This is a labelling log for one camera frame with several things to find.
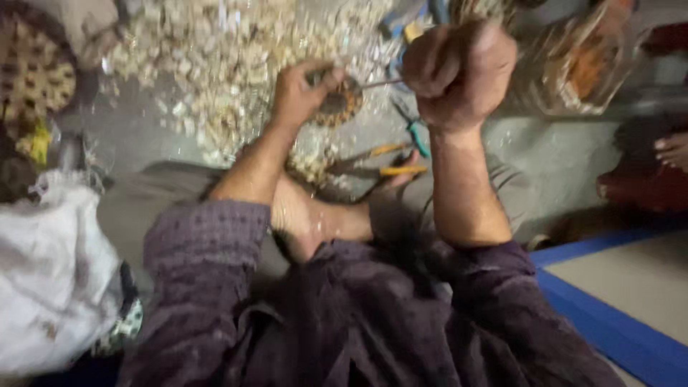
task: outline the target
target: purple shirt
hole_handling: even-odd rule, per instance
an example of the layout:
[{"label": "purple shirt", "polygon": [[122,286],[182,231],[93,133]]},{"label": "purple shirt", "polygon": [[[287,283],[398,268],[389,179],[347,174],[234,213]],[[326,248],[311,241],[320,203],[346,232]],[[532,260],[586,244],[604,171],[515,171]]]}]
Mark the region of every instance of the purple shirt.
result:
[{"label": "purple shirt", "polygon": [[[230,200],[161,215],[144,246],[155,300],[121,386],[623,386],[515,242],[334,240],[250,301],[269,222],[269,207]],[[424,273],[409,264],[431,255]]]}]

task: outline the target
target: green-handled pliers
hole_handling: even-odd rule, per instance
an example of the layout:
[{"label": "green-handled pliers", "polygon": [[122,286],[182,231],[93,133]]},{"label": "green-handled pliers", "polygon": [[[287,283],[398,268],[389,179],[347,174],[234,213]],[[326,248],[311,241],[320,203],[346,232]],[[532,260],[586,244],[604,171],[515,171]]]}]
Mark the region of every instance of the green-handled pliers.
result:
[{"label": "green-handled pliers", "polygon": [[430,149],[423,143],[418,135],[418,130],[425,127],[425,124],[420,120],[420,117],[413,117],[411,115],[411,110],[409,106],[399,97],[392,95],[389,97],[392,105],[396,108],[396,111],[401,114],[402,117],[408,122],[406,130],[411,133],[411,138],[413,139],[413,144],[418,148],[418,152],[424,158],[430,157]]}]

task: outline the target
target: bare foot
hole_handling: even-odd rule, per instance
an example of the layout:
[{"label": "bare foot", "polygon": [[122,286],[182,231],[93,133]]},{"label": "bare foot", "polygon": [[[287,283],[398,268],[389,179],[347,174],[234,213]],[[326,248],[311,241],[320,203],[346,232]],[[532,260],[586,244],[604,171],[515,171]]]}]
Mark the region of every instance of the bare foot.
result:
[{"label": "bare foot", "polygon": [[662,164],[688,172],[688,133],[674,134],[669,138],[657,140],[654,149],[657,150],[657,159],[662,160]]},{"label": "bare foot", "polygon": [[[418,161],[414,150],[403,165]],[[399,175],[380,183],[376,191],[391,189],[413,179],[413,175]],[[272,201],[272,229],[282,237],[297,263],[306,263],[320,243],[333,239],[372,240],[368,204],[335,205],[314,199],[297,182],[282,173]]]}]

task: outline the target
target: shirt sleeve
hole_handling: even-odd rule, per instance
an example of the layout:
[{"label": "shirt sleeve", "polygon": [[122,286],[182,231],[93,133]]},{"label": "shirt sleeve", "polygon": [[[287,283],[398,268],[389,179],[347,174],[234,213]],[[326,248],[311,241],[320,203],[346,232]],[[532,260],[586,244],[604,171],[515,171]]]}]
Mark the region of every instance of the shirt sleeve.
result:
[{"label": "shirt sleeve", "polygon": [[248,297],[270,207],[232,200],[177,207],[146,235],[144,265],[155,281],[121,386],[204,385],[236,345],[235,316]]},{"label": "shirt sleeve", "polygon": [[562,316],[535,279],[535,265],[516,243],[453,251],[454,307],[508,344],[534,386],[624,386]]}]

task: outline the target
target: hand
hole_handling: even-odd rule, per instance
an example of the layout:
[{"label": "hand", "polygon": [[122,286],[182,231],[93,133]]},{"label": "hand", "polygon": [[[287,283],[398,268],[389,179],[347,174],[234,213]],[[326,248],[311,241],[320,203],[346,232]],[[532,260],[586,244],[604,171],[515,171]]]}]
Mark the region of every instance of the hand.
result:
[{"label": "hand", "polygon": [[327,68],[332,68],[332,62],[319,60],[283,68],[277,77],[272,121],[278,125],[300,127],[320,107],[327,93],[335,90],[346,78],[344,69],[333,68],[318,85],[311,87],[305,74]]},{"label": "hand", "polygon": [[404,55],[404,82],[431,131],[479,127],[502,102],[516,63],[516,43],[494,23],[439,25]]}]

